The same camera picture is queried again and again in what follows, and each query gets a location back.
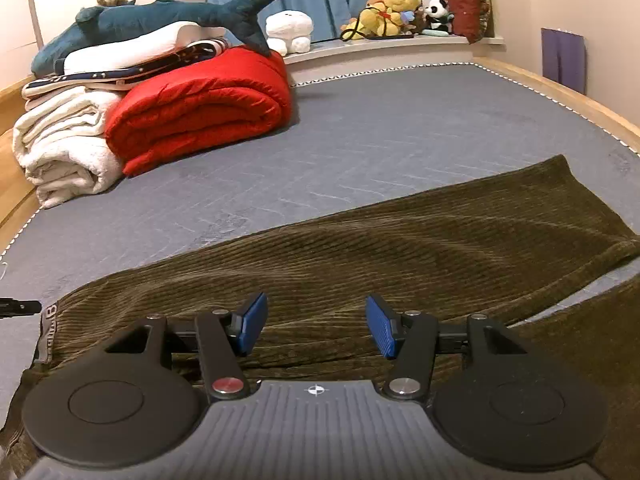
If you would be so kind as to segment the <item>olive corduroy pants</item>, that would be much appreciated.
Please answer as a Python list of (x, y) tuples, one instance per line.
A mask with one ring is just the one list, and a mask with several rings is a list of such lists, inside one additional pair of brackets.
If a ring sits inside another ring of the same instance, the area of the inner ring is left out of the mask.
[(269, 320), (250, 377), (380, 378), (362, 310), (370, 292), (448, 321), (486, 310), (516, 322), (638, 252), (638, 235), (559, 155), (104, 276), (59, 299), (44, 321), (43, 352), (2, 429), (2, 477), (37, 458), (21, 421), (26, 394), (147, 314), (192, 318), (265, 292)]

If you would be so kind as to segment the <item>panda plush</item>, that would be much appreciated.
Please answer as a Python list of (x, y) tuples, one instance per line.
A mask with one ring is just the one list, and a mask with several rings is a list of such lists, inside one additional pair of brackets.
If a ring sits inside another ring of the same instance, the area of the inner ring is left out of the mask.
[(442, 0), (430, 0), (424, 8), (425, 30), (436, 35), (449, 35), (454, 16), (447, 10)]

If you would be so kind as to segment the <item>purple box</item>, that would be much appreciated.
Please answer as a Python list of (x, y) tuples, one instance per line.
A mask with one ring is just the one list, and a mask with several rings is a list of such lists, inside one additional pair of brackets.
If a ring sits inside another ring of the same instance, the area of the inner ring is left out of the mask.
[(587, 51), (583, 36), (541, 29), (542, 76), (578, 93), (587, 88)]

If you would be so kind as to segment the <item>dark red cushion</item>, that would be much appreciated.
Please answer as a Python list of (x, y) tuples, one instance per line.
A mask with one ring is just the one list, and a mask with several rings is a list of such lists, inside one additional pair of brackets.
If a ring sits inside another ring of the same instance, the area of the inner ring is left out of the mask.
[(446, 0), (454, 16), (452, 32), (475, 44), (485, 37), (491, 18), (491, 0)]

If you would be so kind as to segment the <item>white round plush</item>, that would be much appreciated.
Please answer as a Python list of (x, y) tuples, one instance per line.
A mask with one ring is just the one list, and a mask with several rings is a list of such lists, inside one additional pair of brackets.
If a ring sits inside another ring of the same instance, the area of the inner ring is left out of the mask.
[(265, 22), (268, 47), (281, 56), (309, 52), (313, 31), (314, 22), (302, 11), (284, 10), (269, 15)]

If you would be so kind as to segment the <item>yellow plush toy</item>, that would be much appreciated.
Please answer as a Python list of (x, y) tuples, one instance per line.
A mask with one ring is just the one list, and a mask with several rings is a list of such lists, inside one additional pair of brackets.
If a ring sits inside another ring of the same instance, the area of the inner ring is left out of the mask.
[(385, 39), (412, 36), (422, 0), (368, 0), (364, 9), (341, 28), (340, 39)]

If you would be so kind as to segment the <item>white folded blanket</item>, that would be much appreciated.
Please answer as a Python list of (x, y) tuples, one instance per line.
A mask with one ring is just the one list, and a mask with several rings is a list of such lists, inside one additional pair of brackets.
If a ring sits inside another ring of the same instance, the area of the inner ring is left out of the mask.
[(122, 163), (105, 140), (107, 113), (122, 97), (78, 86), (52, 96), (17, 119), (12, 151), (44, 209), (108, 190)]

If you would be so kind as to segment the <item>red folded quilt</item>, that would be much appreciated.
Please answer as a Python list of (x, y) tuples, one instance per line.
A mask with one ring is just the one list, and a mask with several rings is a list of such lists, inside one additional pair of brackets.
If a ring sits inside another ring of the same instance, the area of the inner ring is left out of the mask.
[(108, 112), (104, 136), (131, 178), (284, 128), (292, 109), (282, 56), (233, 47), (138, 84)]

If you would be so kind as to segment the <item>blue shark plush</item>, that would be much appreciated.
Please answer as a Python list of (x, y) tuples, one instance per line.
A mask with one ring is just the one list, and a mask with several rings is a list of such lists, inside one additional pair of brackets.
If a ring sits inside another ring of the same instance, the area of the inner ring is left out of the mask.
[(175, 22), (202, 27), (221, 27), (261, 55), (270, 55), (258, 13), (276, 0), (231, 0), (226, 3), (155, 0), (126, 6), (92, 6), (81, 9), (73, 23), (49, 41), (32, 60), (36, 77), (62, 72), (64, 60), (73, 52), (111, 42), (136, 39)]

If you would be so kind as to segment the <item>wooden bed frame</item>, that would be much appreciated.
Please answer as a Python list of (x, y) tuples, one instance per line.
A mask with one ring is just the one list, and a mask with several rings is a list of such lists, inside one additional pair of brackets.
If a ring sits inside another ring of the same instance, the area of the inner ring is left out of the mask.
[[(620, 144), (639, 151), (639, 127), (619, 114), (570, 88), (548, 78), (497, 60), (492, 54), (504, 45), (501, 37), (467, 44), (457, 37), (421, 36), (410, 40), (384, 40), (343, 44), (330, 41), (305, 54), (285, 59), (290, 81), (297, 87), (355, 77), (376, 70), (398, 72), (411, 67), (445, 64), (473, 64), (538, 93), (592, 122)], [(1, 91), (1, 258), (5, 259), (17, 237), (40, 211), (34, 187), (12, 155), (12, 127), (24, 110), (21, 96), (26, 81)]]

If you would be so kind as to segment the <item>navy patterned folded sheet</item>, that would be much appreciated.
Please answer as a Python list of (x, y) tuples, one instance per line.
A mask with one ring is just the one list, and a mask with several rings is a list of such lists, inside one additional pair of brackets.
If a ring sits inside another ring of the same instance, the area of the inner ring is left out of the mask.
[(176, 70), (193, 63), (210, 60), (231, 47), (226, 38), (204, 39), (186, 47), (166, 53), (158, 58), (117, 70), (93, 70), (76, 74), (51, 75), (35, 79), (22, 88), (25, 100), (32, 100), (54, 90), (78, 86), (101, 89), (127, 90), (145, 79)]

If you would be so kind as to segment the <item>white pillow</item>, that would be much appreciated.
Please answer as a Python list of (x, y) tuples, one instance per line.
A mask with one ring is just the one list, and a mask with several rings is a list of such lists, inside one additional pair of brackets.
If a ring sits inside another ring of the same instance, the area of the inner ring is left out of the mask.
[(178, 52), (195, 41), (222, 38), (223, 27), (203, 27), (194, 22), (175, 22), (138, 38), (86, 47), (72, 52), (63, 62), (63, 74), (119, 70)]

